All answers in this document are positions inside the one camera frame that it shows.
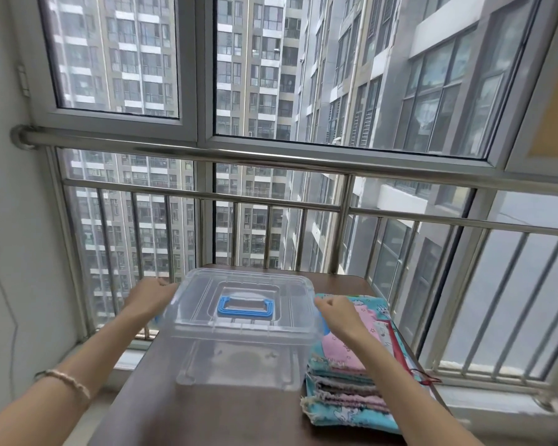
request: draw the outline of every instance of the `stack of folded fabric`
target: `stack of folded fabric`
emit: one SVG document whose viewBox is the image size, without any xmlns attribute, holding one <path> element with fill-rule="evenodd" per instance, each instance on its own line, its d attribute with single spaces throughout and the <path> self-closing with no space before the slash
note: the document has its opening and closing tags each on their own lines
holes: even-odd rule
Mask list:
<svg viewBox="0 0 558 446">
<path fill-rule="evenodd" d="M 348 297 L 372 336 L 419 383 L 429 384 L 425 375 L 414 369 L 390 319 L 386 300 L 367 295 Z M 327 327 L 322 341 L 312 349 L 306 374 L 306 396 L 301 405 L 316 426 L 347 425 L 400 433 L 380 392 L 366 375 L 364 365 Z"/>
</svg>

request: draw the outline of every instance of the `window sill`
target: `window sill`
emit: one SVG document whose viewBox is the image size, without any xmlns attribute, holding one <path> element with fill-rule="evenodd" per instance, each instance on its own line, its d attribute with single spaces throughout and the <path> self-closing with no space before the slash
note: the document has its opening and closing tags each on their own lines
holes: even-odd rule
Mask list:
<svg viewBox="0 0 558 446">
<path fill-rule="evenodd" d="M 146 343 L 138 341 L 136 347 Z M 144 356 L 144 350 L 126 350 L 110 374 L 105 388 L 119 391 Z M 438 385 L 455 418 L 476 435 L 558 441 L 558 399 L 555 413 L 540 408 L 527 394 Z"/>
</svg>

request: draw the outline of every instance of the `wooden table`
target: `wooden table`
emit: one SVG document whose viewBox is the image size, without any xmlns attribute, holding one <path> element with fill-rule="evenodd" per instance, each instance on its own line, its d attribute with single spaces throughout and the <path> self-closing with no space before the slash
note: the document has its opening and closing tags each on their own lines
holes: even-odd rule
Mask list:
<svg viewBox="0 0 558 446">
<path fill-rule="evenodd" d="M 230 269 L 229 266 L 207 267 Z M 316 292 L 373 294 L 360 277 L 299 274 L 312 281 Z M 179 339 L 173 340 L 177 346 Z M 90 446 L 405 444 L 399 435 L 370 429 L 314 427 L 302 414 L 300 395 L 296 392 L 178 386 L 175 377 L 181 353 L 180 348 L 169 347 L 169 341 L 170 338 L 163 336 L 153 341 L 95 431 Z"/>
</svg>

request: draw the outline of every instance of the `plastic storage box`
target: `plastic storage box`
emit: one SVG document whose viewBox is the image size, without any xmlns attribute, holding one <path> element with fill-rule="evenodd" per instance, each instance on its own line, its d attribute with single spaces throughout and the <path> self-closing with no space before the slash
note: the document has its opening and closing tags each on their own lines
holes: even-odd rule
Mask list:
<svg viewBox="0 0 558 446">
<path fill-rule="evenodd" d="M 177 383 L 299 391 L 322 336 L 313 298 L 305 277 L 193 270 L 164 315 L 165 333 L 183 339 Z"/>
</svg>

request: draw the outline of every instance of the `blue handle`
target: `blue handle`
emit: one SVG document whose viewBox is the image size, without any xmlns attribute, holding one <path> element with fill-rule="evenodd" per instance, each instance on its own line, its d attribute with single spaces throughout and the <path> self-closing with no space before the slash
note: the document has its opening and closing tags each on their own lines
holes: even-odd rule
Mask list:
<svg viewBox="0 0 558 446">
<path fill-rule="evenodd" d="M 231 300 L 228 295 L 222 295 L 217 304 L 217 313 L 226 317 L 271 317 L 275 311 L 275 302 L 271 299 L 264 299 L 262 302 L 265 304 L 265 311 L 262 310 L 248 310 L 246 308 L 225 308 Z"/>
</svg>

